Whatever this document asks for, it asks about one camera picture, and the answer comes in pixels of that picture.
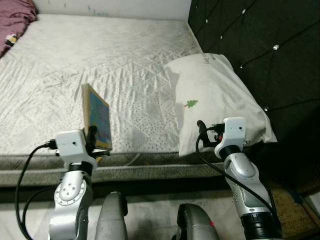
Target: headboard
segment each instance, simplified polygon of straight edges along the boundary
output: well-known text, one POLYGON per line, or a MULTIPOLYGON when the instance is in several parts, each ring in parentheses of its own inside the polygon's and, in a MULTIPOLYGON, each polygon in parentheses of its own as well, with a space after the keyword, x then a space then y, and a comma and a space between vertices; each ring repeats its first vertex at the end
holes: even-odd
POLYGON ((320 106, 319 1, 192 0, 188 23, 204 53, 225 55, 278 141, 320 106))
POLYGON ((203 52, 225 55, 270 118, 279 143, 250 157, 299 192, 320 186, 319 9, 318 0, 192 0, 188 18, 203 52))

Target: white quilted mattress cover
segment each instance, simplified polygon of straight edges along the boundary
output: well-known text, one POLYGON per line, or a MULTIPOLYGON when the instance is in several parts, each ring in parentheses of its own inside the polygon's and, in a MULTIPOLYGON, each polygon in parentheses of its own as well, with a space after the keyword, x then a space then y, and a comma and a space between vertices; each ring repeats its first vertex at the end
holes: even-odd
POLYGON ((163 65, 201 53, 187 23, 37 17, 0 58, 0 156, 28 155, 60 131, 83 128, 83 83, 110 105, 112 153, 178 151, 179 129, 163 65))

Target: silver robot arm segment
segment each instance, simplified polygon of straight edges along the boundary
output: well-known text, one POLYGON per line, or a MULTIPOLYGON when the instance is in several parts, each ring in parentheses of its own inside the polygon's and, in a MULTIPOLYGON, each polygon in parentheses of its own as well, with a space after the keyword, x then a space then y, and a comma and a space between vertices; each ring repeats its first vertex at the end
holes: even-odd
POLYGON ((48 238, 86 240, 88 208, 93 201, 91 174, 97 168, 97 161, 87 153, 82 130, 59 133, 56 144, 67 172, 54 193, 55 208, 48 238))
MULTIPOLYGON (((204 123, 201 123, 202 129, 206 129, 204 123)), ((218 144, 214 149, 215 155, 224 161, 224 170, 228 175, 254 191, 271 205, 268 191, 260 182, 258 168, 242 152, 246 135, 245 118, 226 117, 223 123, 224 131, 223 134, 218 132, 218 144)), ((215 143, 207 142, 206 144, 209 146, 215 143)), ((241 186, 228 178, 226 181, 232 190, 234 204, 241 219, 246 239, 281 239, 282 228, 278 216, 272 214, 268 207, 241 186)))

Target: white wall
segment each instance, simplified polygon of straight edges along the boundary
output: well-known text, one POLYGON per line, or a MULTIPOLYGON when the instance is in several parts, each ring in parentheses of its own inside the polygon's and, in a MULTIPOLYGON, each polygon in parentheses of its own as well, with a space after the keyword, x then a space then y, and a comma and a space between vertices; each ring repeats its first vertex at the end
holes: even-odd
POLYGON ((318 218, 320 218, 320 191, 304 197, 304 200, 313 210, 313 212, 318 216, 318 218))
POLYGON ((39 13, 188 20, 191 0, 33 0, 39 13))

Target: maroon blanket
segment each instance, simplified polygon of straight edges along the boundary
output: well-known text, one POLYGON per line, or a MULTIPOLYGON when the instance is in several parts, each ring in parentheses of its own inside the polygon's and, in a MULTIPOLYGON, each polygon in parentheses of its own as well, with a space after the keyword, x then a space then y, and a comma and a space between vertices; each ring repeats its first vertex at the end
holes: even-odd
POLYGON ((32 0, 0 0, 0 57, 36 20, 32 0))

